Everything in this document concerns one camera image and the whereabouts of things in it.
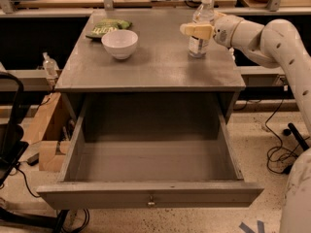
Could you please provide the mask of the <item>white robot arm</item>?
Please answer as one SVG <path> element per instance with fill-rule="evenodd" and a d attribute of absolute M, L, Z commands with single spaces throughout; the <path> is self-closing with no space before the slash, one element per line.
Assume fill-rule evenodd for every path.
<path fill-rule="evenodd" d="M 182 34 L 240 50 L 265 68 L 281 68 L 311 133 L 311 58 L 295 26 L 285 19 L 266 25 L 218 14 L 212 22 L 189 22 Z M 296 159 L 286 184 L 279 233 L 311 233 L 311 147 Z"/>

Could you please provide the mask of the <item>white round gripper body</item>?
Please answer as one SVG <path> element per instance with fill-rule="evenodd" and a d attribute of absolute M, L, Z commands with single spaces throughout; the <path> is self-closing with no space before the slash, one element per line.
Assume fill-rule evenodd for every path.
<path fill-rule="evenodd" d="M 233 15 L 217 18 L 214 24 L 215 42 L 227 48 L 240 47 L 240 42 L 237 38 L 237 28 L 242 21 L 242 17 Z"/>

